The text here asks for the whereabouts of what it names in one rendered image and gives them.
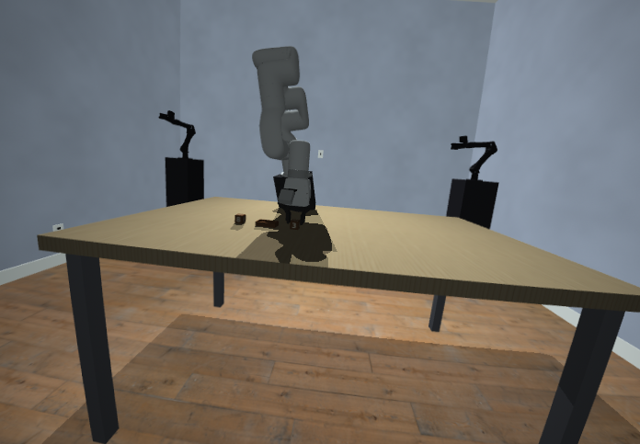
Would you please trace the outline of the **brown shallow tray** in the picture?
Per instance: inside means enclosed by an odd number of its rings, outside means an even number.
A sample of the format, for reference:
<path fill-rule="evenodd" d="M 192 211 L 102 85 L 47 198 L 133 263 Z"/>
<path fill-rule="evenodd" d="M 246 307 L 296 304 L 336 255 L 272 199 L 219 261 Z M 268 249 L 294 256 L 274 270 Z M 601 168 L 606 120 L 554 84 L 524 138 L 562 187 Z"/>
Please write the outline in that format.
<path fill-rule="evenodd" d="M 256 221 L 256 226 L 276 228 L 278 225 L 279 225 L 279 221 L 262 220 L 262 219 L 259 219 Z"/>

